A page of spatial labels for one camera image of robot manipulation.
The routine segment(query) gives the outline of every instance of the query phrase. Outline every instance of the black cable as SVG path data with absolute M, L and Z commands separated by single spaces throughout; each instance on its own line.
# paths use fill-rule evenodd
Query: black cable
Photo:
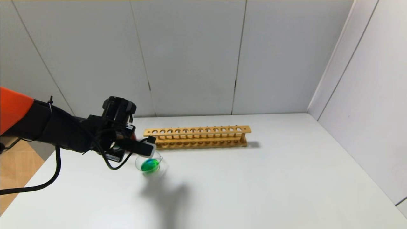
M 399 204 L 401 204 L 401 203 L 402 203 L 403 201 L 405 201 L 405 200 L 407 200 L 407 196 L 406 196 L 404 199 L 400 200 L 398 203 L 396 203 L 396 206 L 399 205 Z
M 15 144 L 17 144 L 19 141 L 21 140 L 21 138 L 18 138 L 17 140 L 15 140 L 12 144 L 10 144 L 9 146 L 6 146 L 4 148 L 4 150 L 9 150 L 11 149 Z
M 57 161 L 57 168 L 55 169 L 55 173 L 49 181 L 45 182 L 42 185 L 37 185 L 37 186 L 32 186 L 32 187 L 2 189 L 2 190 L 0 190 L 0 195 L 19 193 L 19 192 L 37 191 L 37 190 L 46 188 L 47 186 L 52 184 L 57 179 L 59 172 L 61 171 L 61 152 L 60 152 L 59 146 L 57 146 L 57 145 L 55 146 L 55 158 Z

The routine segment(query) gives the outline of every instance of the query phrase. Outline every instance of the wooden floor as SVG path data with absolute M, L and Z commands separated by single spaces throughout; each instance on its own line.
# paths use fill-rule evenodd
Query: wooden floor
M 6 146 L 14 139 L 2 139 Z M 44 161 L 25 141 L 19 141 L 10 150 L 0 154 L 0 189 L 24 187 Z M 0 196 L 0 215 L 17 194 Z

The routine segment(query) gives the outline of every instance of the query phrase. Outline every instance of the panel seam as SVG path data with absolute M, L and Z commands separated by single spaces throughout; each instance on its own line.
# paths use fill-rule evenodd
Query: panel seam
M 131 14 L 132 14 L 132 16 L 133 16 L 134 27 L 136 28 L 136 36 L 137 36 L 137 40 L 138 40 L 138 46 L 139 46 L 140 52 L 141 52 L 141 58 L 143 59 L 143 66 L 144 66 L 144 71 L 145 71 L 145 73 L 146 73 L 147 84 L 148 84 L 149 90 L 150 90 L 151 103 L 152 103 L 152 105 L 153 105 L 154 115 L 157 117 L 157 111 L 155 110 L 154 99 L 153 99 L 153 93 L 152 93 L 152 91 L 151 91 L 151 84 L 150 84 L 150 81 L 149 81 L 149 76 L 148 76 L 148 74 L 147 74 L 146 62 L 145 62 L 145 60 L 144 60 L 143 49 L 142 49 L 142 47 L 141 47 L 141 41 L 140 41 L 140 37 L 139 37 L 139 35 L 138 35 L 136 17 L 135 17 L 135 15 L 134 15 L 133 4 L 131 3 L 131 0 L 129 0 L 129 4 L 130 4 L 130 8 L 131 8 Z
M 244 13 L 243 13 L 242 33 L 241 33 L 241 35 L 240 35 L 239 55 L 238 55 L 238 57 L 237 57 L 236 78 L 235 78 L 235 80 L 234 80 L 234 90 L 233 90 L 233 99 L 232 99 L 232 110 L 230 111 L 230 115 L 233 115 L 234 98 L 235 98 L 235 96 L 236 96 L 237 74 L 238 74 L 238 72 L 239 72 L 239 62 L 240 62 L 240 55 L 241 55 L 241 51 L 242 51 L 243 30 L 244 30 L 244 28 L 245 28 L 246 9 L 247 9 L 247 0 L 245 1 L 245 10 L 244 10 Z

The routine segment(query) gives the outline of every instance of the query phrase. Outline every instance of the white table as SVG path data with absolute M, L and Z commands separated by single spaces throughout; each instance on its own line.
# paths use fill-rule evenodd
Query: white table
M 407 220 L 308 114 L 135 119 L 145 128 L 250 125 L 249 147 L 162 151 L 166 174 L 147 179 L 136 155 L 117 171 L 101 156 L 62 150 L 54 184 L 22 193 L 7 229 L 406 229 Z M 51 156 L 27 186 L 54 173 Z

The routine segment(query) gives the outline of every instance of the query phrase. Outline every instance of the test tube rack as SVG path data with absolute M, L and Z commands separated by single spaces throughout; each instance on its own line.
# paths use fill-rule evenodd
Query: test tube rack
M 249 126 L 207 126 L 187 128 L 150 128 L 144 136 L 156 138 L 157 150 L 218 147 L 245 147 Z

